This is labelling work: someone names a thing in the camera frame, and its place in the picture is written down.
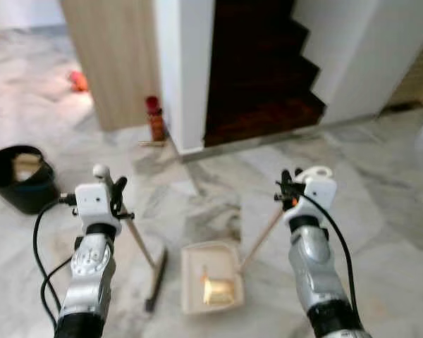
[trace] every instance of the black bucket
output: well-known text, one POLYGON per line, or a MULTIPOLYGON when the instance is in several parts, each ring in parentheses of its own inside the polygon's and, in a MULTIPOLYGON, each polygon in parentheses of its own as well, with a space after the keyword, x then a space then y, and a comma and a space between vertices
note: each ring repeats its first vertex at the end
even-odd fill
POLYGON ((11 146, 0 150, 0 195, 23 213, 39 213, 47 203, 59 198, 55 173, 33 146, 11 146), (28 179, 16 182, 13 159, 20 154, 35 154, 41 158, 40 168, 28 179))

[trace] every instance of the orange object on floor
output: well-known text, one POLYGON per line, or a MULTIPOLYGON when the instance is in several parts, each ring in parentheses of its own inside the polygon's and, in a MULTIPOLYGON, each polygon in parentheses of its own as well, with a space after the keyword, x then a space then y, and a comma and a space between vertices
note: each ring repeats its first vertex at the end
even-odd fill
POLYGON ((82 72, 73 70, 70 72, 68 79, 72 83, 71 89, 73 92, 87 92, 87 79, 82 72))

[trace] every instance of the staircase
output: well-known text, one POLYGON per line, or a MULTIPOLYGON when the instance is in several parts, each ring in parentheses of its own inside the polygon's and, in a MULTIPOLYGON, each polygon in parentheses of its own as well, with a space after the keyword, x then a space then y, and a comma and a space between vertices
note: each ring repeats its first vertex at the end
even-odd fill
POLYGON ((314 125, 318 67, 291 0, 216 0, 205 146, 314 125))

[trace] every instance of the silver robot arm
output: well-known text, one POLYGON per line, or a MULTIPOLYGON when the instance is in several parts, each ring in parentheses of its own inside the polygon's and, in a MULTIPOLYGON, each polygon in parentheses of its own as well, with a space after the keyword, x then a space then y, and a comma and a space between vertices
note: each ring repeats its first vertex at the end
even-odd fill
POLYGON ((114 239, 121 233, 121 220, 133 217, 133 214, 121 213, 127 179, 122 177, 113 183, 108 173, 109 182, 105 182, 96 172, 94 168, 99 182, 81 184, 75 189, 84 236, 75 241, 70 263, 72 279, 61 307, 55 338, 102 336, 111 300, 111 278, 116 269, 114 239))
POLYGON ((278 182, 281 194, 276 200, 283 202, 283 222, 292 233, 288 258, 295 271, 300 303, 317 338, 371 338, 363 330, 334 268, 329 234, 320 227, 323 213, 295 193, 301 192, 329 209, 336 193, 331 176, 327 167, 312 167, 298 173, 294 180, 288 171, 283 172, 282 182, 278 182))

